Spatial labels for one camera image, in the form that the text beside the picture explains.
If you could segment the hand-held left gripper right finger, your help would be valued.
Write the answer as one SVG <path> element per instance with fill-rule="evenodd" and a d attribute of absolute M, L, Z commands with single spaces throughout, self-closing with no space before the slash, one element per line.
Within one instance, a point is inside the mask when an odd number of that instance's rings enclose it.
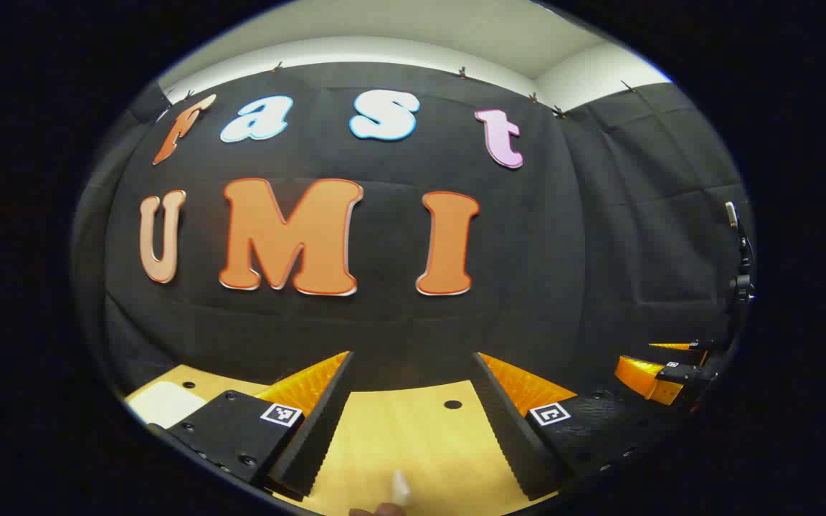
<path fill-rule="evenodd" d="M 590 491 L 651 454 L 680 414 L 626 388 L 574 394 L 484 353 L 473 388 L 518 486 L 530 500 Z"/>

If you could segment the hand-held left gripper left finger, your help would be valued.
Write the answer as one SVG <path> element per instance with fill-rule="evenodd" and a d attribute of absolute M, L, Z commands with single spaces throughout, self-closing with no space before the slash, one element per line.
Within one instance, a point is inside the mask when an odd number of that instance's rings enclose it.
<path fill-rule="evenodd" d="M 258 394 L 224 390 L 172 424 L 148 427 L 225 477 L 302 502 L 350 395 L 353 359 L 347 350 Z"/>

